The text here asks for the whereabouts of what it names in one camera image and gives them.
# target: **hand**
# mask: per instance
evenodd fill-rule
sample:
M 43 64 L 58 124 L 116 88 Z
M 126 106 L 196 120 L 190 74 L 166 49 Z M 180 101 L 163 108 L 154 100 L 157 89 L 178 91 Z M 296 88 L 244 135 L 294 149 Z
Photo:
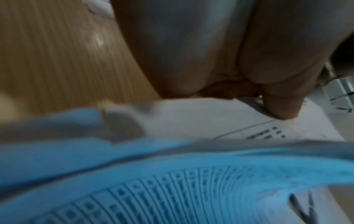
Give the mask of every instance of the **hand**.
M 140 67 L 163 97 L 261 93 L 297 116 L 325 62 L 354 31 L 353 0 L 111 0 Z

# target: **open page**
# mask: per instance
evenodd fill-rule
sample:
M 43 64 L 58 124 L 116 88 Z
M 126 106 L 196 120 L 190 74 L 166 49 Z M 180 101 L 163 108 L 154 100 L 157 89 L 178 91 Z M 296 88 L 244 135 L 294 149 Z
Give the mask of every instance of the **open page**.
M 21 137 L 34 124 L 35 132 L 51 131 L 46 141 Z M 174 100 L 110 108 L 104 119 L 95 110 L 74 111 L 0 131 L 23 141 L 5 141 L 0 150 L 0 223 L 304 223 L 289 205 L 291 193 L 313 218 L 311 194 L 318 223 L 332 223 L 323 215 L 329 210 L 350 223 L 317 186 L 351 182 L 351 145 L 330 145 L 321 157 L 316 149 L 325 145 L 289 141 L 343 140 L 311 101 L 286 122 L 257 104 Z M 141 137 L 214 140 L 134 141 Z M 333 157 L 338 148 L 346 161 Z

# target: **finger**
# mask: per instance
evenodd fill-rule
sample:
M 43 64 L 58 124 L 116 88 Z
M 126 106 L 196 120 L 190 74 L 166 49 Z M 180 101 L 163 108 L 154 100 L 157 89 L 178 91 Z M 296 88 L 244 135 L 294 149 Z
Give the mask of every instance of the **finger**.
M 324 63 L 353 29 L 352 0 L 260 0 L 243 41 L 240 70 L 263 86 L 270 112 L 296 117 Z
M 215 83 L 198 93 L 201 97 L 214 97 L 234 99 L 238 97 L 253 96 L 260 86 L 250 81 L 222 81 Z

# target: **wood grain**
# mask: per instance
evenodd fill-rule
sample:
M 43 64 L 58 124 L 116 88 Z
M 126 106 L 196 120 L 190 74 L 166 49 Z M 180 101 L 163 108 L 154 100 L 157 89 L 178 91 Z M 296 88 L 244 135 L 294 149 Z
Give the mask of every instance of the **wood grain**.
M 32 114 L 159 98 L 116 22 L 80 0 L 0 1 L 0 46 L 0 92 Z

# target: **fingertip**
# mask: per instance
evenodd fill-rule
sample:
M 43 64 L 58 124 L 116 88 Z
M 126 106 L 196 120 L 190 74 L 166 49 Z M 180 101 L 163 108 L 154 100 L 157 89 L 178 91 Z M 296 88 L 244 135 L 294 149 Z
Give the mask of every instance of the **fingertip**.
M 266 110 L 281 120 L 297 117 L 305 99 L 304 96 L 277 97 L 264 93 L 262 96 Z

